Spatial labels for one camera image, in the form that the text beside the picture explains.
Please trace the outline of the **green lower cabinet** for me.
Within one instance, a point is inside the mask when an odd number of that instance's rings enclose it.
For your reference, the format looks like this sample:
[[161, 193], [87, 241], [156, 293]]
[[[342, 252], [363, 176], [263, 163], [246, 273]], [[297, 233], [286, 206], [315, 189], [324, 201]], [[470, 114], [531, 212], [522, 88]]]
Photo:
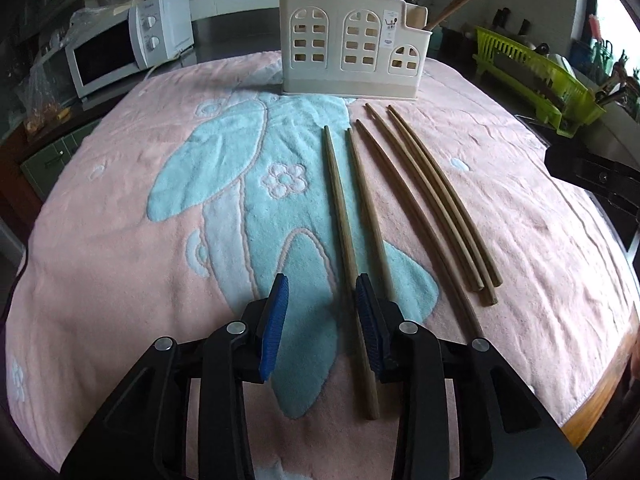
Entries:
[[62, 136], [21, 164], [22, 173], [40, 200], [44, 202], [47, 199], [63, 169], [79, 150], [82, 140], [90, 136], [99, 123], [99, 120], [89, 122]]

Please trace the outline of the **white microwave oven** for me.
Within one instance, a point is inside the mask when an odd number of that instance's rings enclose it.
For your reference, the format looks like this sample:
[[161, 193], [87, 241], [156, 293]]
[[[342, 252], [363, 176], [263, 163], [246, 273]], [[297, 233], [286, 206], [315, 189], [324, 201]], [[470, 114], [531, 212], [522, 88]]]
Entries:
[[77, 96], [85, 99], [193, 45], [190, 0], [138, 0], [73, 18], [65, 55]]

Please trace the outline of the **cream plastic utensil holder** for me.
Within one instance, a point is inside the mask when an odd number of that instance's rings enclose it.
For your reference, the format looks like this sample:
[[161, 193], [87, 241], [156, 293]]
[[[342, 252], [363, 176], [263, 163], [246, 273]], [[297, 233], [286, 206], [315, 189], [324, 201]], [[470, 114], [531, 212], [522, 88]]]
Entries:
[[414, 100], [432, 32], [404, 0], [279, 0], [283, 91]]

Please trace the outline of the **pink and blue towel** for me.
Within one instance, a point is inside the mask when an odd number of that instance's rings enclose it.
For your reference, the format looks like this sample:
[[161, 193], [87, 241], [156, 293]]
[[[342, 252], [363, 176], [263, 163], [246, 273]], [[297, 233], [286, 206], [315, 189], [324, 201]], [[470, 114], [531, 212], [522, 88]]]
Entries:
[[588, 399], [639, 293], [608, 222], [555, 180], [544, 146], [452, 68], [427, 61], [397, 110], [469, 211], [503, 282], [490, 307], [460, 301], [371, 144], [368, 100], [286, 96], [281, 60], [259, 53], [176, 70], [131, 90], [83, 140], [44, 203], [6, 323], [9, 410], [58, 468], [152, 342], [208, 336], [267, 296], [290, 303], [268, 384], [245, 389], [258, 478], [386, 479], [397, 418], [359, 414], [357, 362], [322, 138], [340, 166], [358, 268], [375, 270], [352, 180], [360, 159], [396, 297], [410, 320], [486, 337], [557, 422]]

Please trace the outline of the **plastic bag with food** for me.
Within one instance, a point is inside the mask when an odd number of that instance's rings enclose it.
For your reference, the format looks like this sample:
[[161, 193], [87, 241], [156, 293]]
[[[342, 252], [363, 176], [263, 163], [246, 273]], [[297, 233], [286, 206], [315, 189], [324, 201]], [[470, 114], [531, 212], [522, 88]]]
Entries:
[[35, 65], [18, 86], [17, 95], [25, 109], [24, 128], [28, 136], [34, 136], [43, 128], [70, 116], [75, 87], [64, 70]]

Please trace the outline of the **green dish drying rack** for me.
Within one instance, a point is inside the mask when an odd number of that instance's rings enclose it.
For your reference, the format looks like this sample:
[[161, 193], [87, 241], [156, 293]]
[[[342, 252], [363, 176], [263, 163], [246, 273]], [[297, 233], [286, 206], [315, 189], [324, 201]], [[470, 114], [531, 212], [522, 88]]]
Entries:
[[564, 68], [529, 47], [484, 27], [476, 29], [476, 72], [485, 72], [532, 104], [538, 122], [572, 138], [605, 109], [592, 90]]

